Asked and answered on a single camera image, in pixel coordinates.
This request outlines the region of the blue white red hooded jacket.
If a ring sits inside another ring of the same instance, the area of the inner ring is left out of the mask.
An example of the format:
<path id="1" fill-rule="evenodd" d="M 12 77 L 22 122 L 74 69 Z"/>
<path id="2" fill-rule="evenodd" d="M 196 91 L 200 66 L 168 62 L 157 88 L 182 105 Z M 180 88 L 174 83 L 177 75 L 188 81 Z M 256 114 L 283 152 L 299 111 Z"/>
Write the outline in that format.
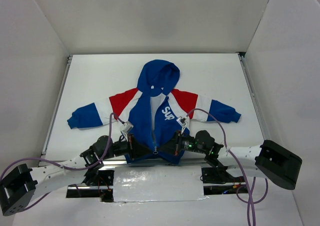
<path id="1" fill-rule="evenodd" d="M 160 151 L 160 147 L 182 128 L 177 118 L 187 115 L 199 122 L 218 120 L 223 123 L 238 122 L 241 118 L 231 106 L 176 89 L 179 79 L 180 70 L 174 63 L 165 60 L 147 62 L 136 88 L 77 108 L 67 123 L 71 129 L 99 127 L 115 121 L 116 117 L 110 119 L 110 114 L 114 113 L 122 121 L 129 121 L 137 141 L 151 150 L 140 157 L 141 160 L 162 158 L 179 164 L 182 152 Z"/>

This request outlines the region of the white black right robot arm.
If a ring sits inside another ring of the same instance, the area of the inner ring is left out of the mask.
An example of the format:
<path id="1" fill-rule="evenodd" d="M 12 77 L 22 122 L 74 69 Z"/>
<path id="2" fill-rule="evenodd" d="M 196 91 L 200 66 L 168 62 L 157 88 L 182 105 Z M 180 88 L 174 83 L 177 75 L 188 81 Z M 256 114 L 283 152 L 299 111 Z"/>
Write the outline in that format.
<path id="1" fill-rule="evenodd" d="M 194 137 L 177 131 L 158 148 L 158 152 L 175 157 L 182 151 L 204 154 L 204 160 L 218 169 L 217 175 L 222 181 L 245 174 L 269 179 L 287 190 L 295 189 L 303 162 L 299 156 L 271 140 L 264 140 L 262 145 L 226 149 L 206 130 L 197 132 Z"/>

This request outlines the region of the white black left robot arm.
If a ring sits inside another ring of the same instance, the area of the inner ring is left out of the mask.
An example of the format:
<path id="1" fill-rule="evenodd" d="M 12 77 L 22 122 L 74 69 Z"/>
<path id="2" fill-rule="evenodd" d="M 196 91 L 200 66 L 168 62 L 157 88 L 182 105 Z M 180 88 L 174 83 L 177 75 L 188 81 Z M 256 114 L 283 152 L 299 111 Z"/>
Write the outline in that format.
<path id="1" fill-rule="evenodd" d="M 128 155 L 131 160 L 152 153 L 132 135 L 128 140 L 113 142 L 101 136 L 79 156 L 60 163 L 29 168 L 25 163 L 16 166 L 0 181 L 0 206 L 4 216 L 24 211 L 34 199 L 64 186 L 97 185 L 98 170 L 103 160 Z"/>

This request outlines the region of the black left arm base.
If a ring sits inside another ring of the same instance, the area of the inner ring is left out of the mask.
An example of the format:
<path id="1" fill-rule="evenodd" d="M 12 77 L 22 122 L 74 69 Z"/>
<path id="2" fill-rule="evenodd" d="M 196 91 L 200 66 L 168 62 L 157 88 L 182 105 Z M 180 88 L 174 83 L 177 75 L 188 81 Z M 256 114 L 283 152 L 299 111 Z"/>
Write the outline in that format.
<path id="1" fill-rule="evenodd" d="M 66 198 L 97 198 L 100 202 L 113 202 L 113 169 L 99 170 L 91 179 L 67 188 Z"/>

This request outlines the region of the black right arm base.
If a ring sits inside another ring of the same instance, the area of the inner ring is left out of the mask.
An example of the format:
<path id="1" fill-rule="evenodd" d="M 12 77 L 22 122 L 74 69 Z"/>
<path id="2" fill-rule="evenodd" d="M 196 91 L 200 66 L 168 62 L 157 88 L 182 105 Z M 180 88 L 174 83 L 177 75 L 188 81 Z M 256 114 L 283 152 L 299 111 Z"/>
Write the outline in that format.
<path id="1" fill-rule="evenodd" d="M 248 192 L 242 176 L 233 177 L 218 168 L 202 167 L 200 180 L 204 185 L 204 195 L 227 195 Z"/>

